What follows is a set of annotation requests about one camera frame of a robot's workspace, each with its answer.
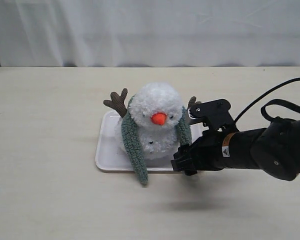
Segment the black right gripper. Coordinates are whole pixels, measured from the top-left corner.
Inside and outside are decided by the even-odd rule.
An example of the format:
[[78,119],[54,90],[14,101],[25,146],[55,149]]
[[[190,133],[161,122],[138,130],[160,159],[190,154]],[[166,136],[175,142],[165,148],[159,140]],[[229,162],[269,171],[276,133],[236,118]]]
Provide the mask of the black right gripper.
[[229,133],[205,131],[191,145],[181,145],[170,163],[174,172],[183,172],[186,176],[196,175],[199,171],[252,169],[252,144],[252,130]]

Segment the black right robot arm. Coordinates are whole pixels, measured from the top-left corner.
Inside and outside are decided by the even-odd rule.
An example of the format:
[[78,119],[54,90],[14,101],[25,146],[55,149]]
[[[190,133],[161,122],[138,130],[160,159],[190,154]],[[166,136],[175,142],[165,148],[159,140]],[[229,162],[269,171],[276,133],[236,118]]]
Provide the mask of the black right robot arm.
[[276,118],[268,127],[246,131],[209,131],[180,147],[171,160],[175,172],[262,170],[293,181],[300,174],[300,120]]

